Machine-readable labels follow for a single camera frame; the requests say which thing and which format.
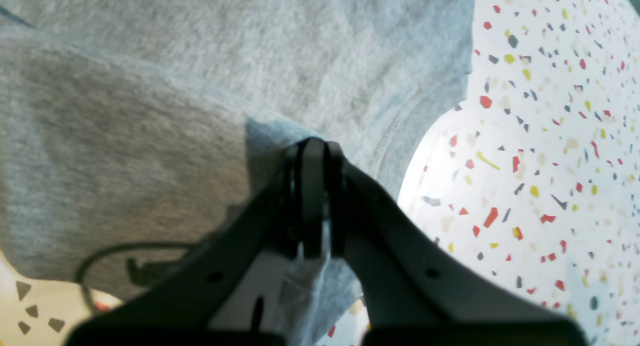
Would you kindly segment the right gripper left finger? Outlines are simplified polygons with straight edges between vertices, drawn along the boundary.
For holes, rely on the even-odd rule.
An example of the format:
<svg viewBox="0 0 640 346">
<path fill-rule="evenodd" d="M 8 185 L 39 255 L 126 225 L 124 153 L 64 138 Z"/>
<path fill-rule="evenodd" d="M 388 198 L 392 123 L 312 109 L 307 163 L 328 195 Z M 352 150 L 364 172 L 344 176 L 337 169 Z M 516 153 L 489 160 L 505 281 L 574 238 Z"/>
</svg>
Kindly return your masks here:
<svg viewBox="0 0 640 346">
<path fill-rule="evenodd" d="M 326 143 L 286 149 L 283 171 L 219 237 L 150 291 L 78 326 L 68 346 L 283 346 L 274 327 L 282 278 L 326 253 Z"/>
</svg>

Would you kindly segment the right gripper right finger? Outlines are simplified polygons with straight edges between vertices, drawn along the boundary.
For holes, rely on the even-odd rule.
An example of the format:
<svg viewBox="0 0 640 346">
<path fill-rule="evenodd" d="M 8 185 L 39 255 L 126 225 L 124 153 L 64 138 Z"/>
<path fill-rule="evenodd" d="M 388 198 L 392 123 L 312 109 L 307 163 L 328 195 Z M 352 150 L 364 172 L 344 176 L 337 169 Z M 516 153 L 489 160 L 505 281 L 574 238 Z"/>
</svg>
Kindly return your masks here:
<svg viewBox="0 0 640 346">
<path fill-rule="evenodd" d="M 325 146 L 331 254 L 365 296 L 365 346 L 585 346 L 579 327 L 445 254 L 378 182 Z"/>
</svg>

